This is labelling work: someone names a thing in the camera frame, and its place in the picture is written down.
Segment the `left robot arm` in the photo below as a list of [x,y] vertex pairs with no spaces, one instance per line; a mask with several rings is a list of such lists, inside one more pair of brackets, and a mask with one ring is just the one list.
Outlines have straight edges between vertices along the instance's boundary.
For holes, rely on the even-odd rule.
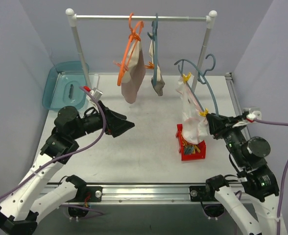
[[77,139],[100,130],[101,134],[118,137],[135,126],[125,115],[116,113],[101,101],[91,113],[80,117],[74,106],[58,111],[54,129],[41,148],[33,166],[19,186],[0,203],[0,229],[8,235],[31,235],[39,222],[65,202],[82,201],[87,184],[71,175],[44,196],[39,194],[70,157],[78,153]]

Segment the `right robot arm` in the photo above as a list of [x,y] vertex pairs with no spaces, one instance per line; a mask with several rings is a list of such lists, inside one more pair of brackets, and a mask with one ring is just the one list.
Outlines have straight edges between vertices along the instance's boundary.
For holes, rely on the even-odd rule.
[[241,132],[246,125],[261,120],[261,112],[247,110],[237,117],[208,113],[206,119],[214,139],[225,141],[234,159],[231,164],[257,217],[250,214],[222,175],[206,180],[205,196],[222,204],[244,235],[286,235],[284,220],[277,212],[279,186],[265,160],[270,154],[270,145],[261,137],[247,140]]

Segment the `yellow clothespin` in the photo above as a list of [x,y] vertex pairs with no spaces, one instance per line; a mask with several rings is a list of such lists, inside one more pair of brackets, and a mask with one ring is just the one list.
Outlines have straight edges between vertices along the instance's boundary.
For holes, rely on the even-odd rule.
[[185,75],[184,73],[181,75],[183,82],[188,82],[190,77],[192,76],[192,73],[189,72],[187,75]]
[[209,112],[209,110],[206,108],[204,111],[199,112],[199,115],[202,116],[202,117],[206,117],[208,112]]

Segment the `white pink-trimmed underwear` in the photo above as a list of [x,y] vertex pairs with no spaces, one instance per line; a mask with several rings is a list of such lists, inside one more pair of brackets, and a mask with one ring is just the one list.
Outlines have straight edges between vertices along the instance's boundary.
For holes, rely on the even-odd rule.
[[189,143],[199,144],[209,136],[207,119],[199,115],[203,110],[190,90],[188,82],[183,82],[182,77],[178,80],[176,91],[182,101],[183,138]]

